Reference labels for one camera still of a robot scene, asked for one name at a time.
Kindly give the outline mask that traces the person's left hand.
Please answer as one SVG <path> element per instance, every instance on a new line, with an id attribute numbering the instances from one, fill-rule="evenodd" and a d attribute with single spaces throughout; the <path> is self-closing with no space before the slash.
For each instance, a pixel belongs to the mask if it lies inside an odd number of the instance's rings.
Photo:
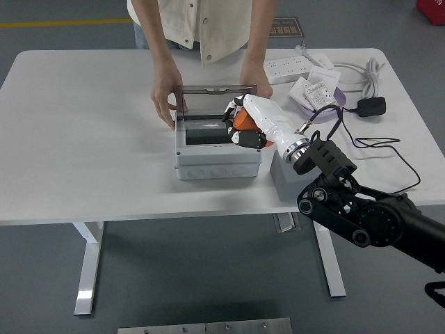
<path id="1" fill-rule="evenodd" d="M 270 99 L 273 95 L 273 88 L 268 81 L 265 72 L 243 72 L 240 75 L 240 84 L 246 86 L 256 86 L 256 96 Z"/>

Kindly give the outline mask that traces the person's right hand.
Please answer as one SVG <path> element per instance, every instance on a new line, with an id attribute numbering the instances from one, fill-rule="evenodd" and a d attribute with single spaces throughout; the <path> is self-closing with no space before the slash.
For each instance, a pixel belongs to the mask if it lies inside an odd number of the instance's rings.
<path id="1" fill-rule="evenodd" d="M 175 129 L 175 121 L 171 111 L 177 106 L 169 103 L 168 97 L 174 93 L 177 86 L 182 86 L 181 73 L 176 67 L 159 68 L 155 70 L 154 81 L 150 97 L 154 103 L 158 117 L 171 128 Z"/>

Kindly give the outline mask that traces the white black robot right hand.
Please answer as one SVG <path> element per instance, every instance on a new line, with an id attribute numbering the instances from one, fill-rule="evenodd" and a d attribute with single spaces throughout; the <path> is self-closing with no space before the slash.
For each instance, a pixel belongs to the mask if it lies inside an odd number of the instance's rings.
<path id="1" fill-rule="evenodd" d="M 251 94 L 235 97 L 222 121 L 233 143 L 255 149 L 275 143 L 286 161 L 298 160 L 309 148 L 309 139 L 296 132 L 277 102 L 263 97 Z"/>

